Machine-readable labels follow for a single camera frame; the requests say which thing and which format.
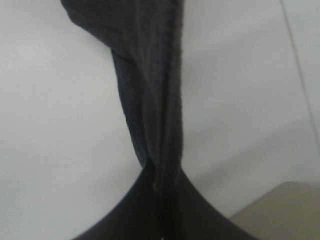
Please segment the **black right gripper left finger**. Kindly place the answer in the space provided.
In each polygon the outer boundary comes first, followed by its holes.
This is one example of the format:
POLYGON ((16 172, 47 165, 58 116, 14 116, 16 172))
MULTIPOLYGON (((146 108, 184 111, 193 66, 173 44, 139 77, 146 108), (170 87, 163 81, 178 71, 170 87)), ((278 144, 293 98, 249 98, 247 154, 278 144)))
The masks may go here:
POLYGON ((76 240, 161 240, 159 203, 153 187, 154 164, 148 159, 123 199, 76 240))

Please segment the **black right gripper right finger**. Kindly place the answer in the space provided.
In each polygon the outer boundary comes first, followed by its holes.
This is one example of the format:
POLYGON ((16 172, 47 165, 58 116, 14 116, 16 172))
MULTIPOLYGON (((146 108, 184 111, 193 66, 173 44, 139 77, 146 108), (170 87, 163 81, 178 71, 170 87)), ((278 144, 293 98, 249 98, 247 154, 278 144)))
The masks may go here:
POLYGON ((175 172, 172 190, 173 240, 251 240, 252 235, 212 207, 184 171, 175 172))

